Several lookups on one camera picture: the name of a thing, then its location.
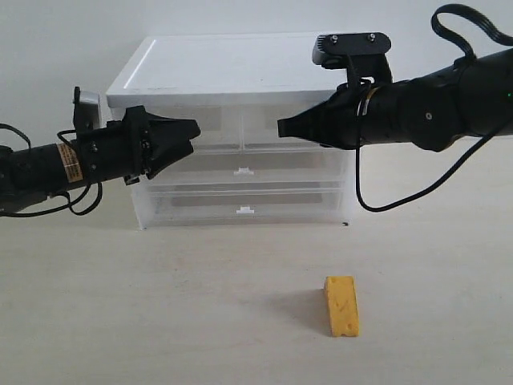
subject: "table surface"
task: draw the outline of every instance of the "table surface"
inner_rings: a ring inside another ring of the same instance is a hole
[[[357,211],[347,228],[139,231],[117,181],[88,217],[2,219],[0,382],[510,384],[513,184],[509,164],[493,168],[508,146],[433,197]],[[379,169],[400,156],[378,155],[364,183],[374,201],[443,159],[394,179]],[[358,338],[329,336],[329,275],[355,277]]]

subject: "white background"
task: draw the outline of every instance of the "white background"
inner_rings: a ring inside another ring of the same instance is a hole
[[[513,3],[467,3],[513,33]],[[461,55],[430,30],[441,4],[4,1],[1,121],[55,140],[73,86],[104,93],[149,34],[377,30],[392,38],[395,79],[423,75]],[[443,19],[478,55],[501,49]],[[366,148],[365,195],[413,193],[468,144]],[[139,232],[119,181],[88,217],[1,220],[0,383],[511,384],[512,146],[495,140],[435,194],[357,211],[345,229]],[[358,338],[326,336],[319,289],[339,274],[356,278]]]

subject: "white top panel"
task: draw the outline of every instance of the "white top panel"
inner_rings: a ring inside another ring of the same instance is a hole
[[[344,71],[312,62],[321,33],[147,38],[108,90],[109,106],[321,101],[345,82]]]

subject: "plastic drawer unit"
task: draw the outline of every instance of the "plastic drawer unit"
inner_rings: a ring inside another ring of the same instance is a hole
[[[329,98],[345,74],[312,63],[319,34],[146,38],[107,91],[125,109],[194,119],[193,155],[133,185],[140,227],[252,221],[348,223],[350,152],[281,139],[277,121]]]

